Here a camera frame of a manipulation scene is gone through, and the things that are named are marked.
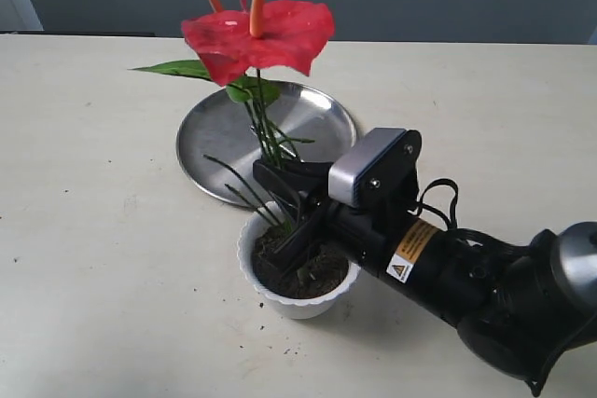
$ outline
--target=screw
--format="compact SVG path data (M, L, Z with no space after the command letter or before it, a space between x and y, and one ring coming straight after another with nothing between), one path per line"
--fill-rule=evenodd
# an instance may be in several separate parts
M372 179L369 179L369 188L377 190L380 186L382 186L382 183L380 182L379 179L376 179L375 177Z

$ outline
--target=silver metal tray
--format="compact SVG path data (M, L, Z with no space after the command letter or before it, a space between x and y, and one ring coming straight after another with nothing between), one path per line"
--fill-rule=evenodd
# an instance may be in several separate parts
M296 144L301 158L312 162L334 161L351 148L357 127L348 112L330 96L296 83L276 81L280 98L268 108L268 116L288 136L315 140ZM227 203L245 207L225 184L257 203L236 177L203 157L213 156L232 166L264 201L271 200L252 176L253 162L260 157L257 137L241 104L224 89L199 102L182 122L176 138L180 165L191 181L205 193Z

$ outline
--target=potted plant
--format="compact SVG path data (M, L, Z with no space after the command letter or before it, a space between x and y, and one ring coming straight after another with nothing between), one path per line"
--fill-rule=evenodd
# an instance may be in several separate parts
M259 142L261 157L279 170L288 160L301 162L296 142L309 139L288 136L268 117L268 107L279 92L261 76L261 69L291 67L309 75L312 61L334 34L332 14L324 4L277 0L252 0L247 10L225 10L219 0L209 0L213 13L183 21L187 44L198 60L166 62L137 70L206 79L225 87L229 97L242 103ZM256 69L255 76L247 71ZM314 317L331 307L348 291L359 272L331 248L321 248L290 275L281 275L268 263L268 256L293 231L293 223L275 202L264 203L232 167L204 155L233 172L253 198L246 198L233 186L227 188L253 206L253 216L244 226L238 242L238 257L247 280L283 315L293 319Z

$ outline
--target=table surface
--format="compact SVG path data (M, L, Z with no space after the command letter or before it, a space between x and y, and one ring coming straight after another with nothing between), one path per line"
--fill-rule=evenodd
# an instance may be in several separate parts
M235 254L247 212L174 150L216 87L127 70L192 57L180 39L0 35L0 396L530 397L367 275L311 322L259 306ZM457 180L461 225L528 242L597 218L597 47L334 42L311 78L266 76L363 130L419 130L422 184ZM593 396L595 361L566 353L543 396Z

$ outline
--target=red flower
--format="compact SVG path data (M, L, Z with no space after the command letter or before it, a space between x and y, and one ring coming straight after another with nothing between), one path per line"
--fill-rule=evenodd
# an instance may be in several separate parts
M324 4L253 0L250 14L217 11L183 21L182 31L214 82L225 86L249 67L284 65L308 76L334 20Z

